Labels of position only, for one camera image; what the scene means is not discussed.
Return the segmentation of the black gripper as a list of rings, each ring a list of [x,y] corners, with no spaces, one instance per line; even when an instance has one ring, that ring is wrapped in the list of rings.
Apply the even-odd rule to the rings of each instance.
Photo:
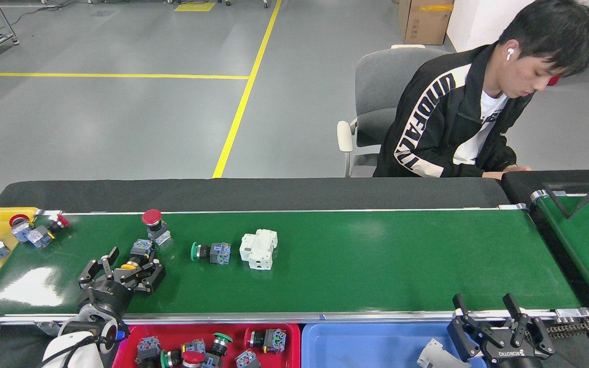
[[[504,305],[510,314],[512,337],[503,348],[489,322],[469,316],[460,294],[454,295],[452,303],[456,315],[448,325],[448,333],[461,361],[483,353],[487,367],[542,367],[540,361],[555,354],[542,319],[523,312],[511,293],[504,295]],[[530,340],[525,340],[526,333]]]
[[[134,292],[152,295],[161,284],[166,275],[165,266],[151,257],[131,257],[115,269],[115,281],[112,281],[111,266],[119,254],[118,247],[113,247],[109,254],[89,261],[80,274],[77,321],[112,320],[121,328]]]

